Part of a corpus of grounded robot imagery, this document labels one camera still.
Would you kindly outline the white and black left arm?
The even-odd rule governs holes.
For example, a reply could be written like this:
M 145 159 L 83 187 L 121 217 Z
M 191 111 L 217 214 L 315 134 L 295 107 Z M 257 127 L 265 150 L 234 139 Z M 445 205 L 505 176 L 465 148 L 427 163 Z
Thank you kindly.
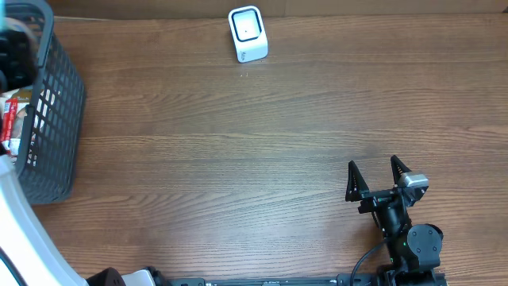
M 1 21 L 1 90 L 31 84 L 36 76 L 35 37 L 12 18 Z M 121 275 L 107 268 L 85 279 L 65 261 L 33 212 L 13 163 L 1 147 L 1 284 L 2 285 L 137 285 L 156 286 L 147 269 Z

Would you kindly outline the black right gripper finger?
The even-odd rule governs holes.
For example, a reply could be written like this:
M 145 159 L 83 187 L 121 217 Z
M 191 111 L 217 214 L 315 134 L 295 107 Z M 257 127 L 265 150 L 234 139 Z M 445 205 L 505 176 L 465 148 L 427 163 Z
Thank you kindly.
M 394 183 L 399 185 L 399 181 L 403 173 L 411 172 L 411 170 L 396 156 L 391 157 L 391 169 Z
M 362 177 L 356 163 L 353 160 L 349 161 L 345 200 L 349 202 L 360 201 L 368 192 L 368 185 Z

